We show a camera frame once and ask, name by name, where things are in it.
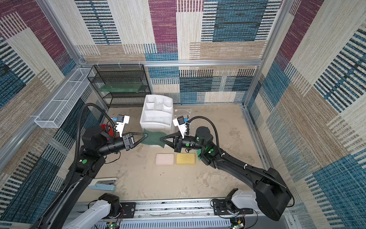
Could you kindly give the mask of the dark green scouring sponge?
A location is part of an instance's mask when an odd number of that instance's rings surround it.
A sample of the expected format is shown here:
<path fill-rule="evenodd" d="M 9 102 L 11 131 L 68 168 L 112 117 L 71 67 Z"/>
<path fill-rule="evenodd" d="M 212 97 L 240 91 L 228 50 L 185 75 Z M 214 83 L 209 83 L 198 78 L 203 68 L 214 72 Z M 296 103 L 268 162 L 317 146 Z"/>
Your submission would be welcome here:
<path fill-rule="evenodd" d="M 147 129 L 143 129 L 143 132 L 148 134 L 148 137 L 142 141 L 143 145 L 159 146 L 161 148 L 165 147 L 165 143 L 161 142 L 160 138 L 167 136 L 166 133 L 160 131 L 149 131 Z"/>

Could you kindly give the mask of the pink sponge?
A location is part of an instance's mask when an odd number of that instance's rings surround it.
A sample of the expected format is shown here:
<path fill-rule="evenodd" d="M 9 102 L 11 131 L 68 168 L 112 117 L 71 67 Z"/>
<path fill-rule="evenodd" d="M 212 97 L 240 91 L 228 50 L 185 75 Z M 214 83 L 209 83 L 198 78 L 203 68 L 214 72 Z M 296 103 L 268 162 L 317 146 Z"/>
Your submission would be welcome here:
<path fill-rule="evenodd" d="M 157 166 L 172 166 L 174 165 L 174 154 L 156 154 L 155 164 Z"/>

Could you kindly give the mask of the yellow sponge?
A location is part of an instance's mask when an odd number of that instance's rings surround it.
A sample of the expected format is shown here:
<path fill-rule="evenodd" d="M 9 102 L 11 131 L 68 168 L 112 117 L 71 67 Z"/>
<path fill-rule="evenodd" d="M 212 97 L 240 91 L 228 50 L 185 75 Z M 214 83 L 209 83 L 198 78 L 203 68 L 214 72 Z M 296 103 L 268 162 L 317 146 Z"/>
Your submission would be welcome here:
<path fill-rule="evenodd" d="M 177 165 L 194 165 L 195 164 L 195 154 L 193 153 L 179 153 L 176 155 Z"/>

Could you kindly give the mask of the white plastic drawer organizer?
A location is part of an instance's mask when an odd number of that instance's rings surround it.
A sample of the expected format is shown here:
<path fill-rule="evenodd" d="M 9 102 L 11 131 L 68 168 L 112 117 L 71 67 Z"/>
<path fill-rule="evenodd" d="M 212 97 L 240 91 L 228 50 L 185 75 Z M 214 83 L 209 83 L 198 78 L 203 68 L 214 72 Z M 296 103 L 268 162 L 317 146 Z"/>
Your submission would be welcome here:
<path fill-rule="evenodd" d="M 164 95 L 148 94 L 145 96 L 140 118 L 142 129 L 149 131 L 173 130 L 173 99 Z"/>

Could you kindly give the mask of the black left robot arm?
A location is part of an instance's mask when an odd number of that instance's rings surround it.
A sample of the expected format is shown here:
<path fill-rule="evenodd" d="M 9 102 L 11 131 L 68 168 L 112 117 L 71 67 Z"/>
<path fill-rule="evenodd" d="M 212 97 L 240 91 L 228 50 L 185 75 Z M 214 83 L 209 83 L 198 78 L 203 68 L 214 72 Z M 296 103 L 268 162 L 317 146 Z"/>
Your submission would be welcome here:
<path fill-rule="evenodd" d="M 111 136 L 102 126 L 87 129 L 81 138 L 83 145 L 76 147 L 74 162 L 62 189 L 31 228 L 62 228 L 81 194 L 105 164 L 105 156 L 133 149 L 147 137 L 147 133 L 136 132 L 128 132 L 121 137 Z"/>

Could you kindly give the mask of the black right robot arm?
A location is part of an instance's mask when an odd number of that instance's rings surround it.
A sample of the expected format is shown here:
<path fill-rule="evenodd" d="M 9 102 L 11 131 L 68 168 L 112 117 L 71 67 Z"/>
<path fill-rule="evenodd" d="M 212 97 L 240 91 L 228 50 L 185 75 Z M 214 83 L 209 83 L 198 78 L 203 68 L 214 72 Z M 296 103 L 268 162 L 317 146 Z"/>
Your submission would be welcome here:
<path fill-rule="evenodd" d="M 293 195 L 279 172 L 254 167 L 229 155 L 213 142 L 209 128 L 199 127 L 195 136 L 182 136 L 180 132 L 160 138 L 160 141 L 180 153 L 183 148 L 200 151 L 201 161 L 222 170 L 248 185 L 254 192 L 257 205 L 268 218 L 279 221 Z"/>

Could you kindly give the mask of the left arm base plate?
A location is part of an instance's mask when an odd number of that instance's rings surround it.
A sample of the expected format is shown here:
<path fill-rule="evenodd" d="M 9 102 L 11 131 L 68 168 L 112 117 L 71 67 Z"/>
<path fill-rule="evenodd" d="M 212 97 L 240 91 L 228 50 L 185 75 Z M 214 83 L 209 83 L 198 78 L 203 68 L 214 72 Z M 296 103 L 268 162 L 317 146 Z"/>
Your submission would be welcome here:
<path fill-rule="evenodd" d="M 120 219 L 132 219 L 134 218 L 136 202 L 120 202 L 121 210 L 115 217 L 104 217 L 104 220 L 120 220 Z"/>

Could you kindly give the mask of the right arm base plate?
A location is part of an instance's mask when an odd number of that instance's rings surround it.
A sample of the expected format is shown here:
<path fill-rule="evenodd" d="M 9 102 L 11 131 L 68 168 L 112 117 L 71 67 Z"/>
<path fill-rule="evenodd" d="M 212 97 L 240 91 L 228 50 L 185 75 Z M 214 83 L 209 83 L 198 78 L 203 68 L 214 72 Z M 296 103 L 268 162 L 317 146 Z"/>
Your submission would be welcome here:
<path fill-rule="evenodd" d="M 214 209 L 214 214 L 217 216 L 239 216 L 254 214 L 253 209 L 243 208 L 239 209 L 231 201 L 225 199 L 211 199 L 210 206 Z"/>

